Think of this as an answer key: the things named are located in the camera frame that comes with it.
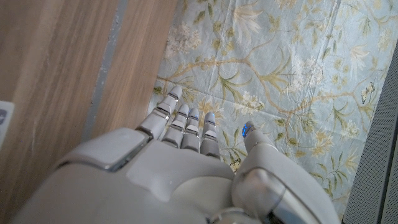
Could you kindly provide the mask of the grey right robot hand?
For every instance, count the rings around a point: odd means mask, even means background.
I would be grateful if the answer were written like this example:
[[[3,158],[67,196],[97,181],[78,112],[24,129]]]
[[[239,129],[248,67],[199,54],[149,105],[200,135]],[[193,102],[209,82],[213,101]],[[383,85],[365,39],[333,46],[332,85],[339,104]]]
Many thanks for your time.
[[[63,156],[14,223],[338,223],[321,185],[252,122],[233,171],[213,113],[173,88],[135,129],[120,128]]]

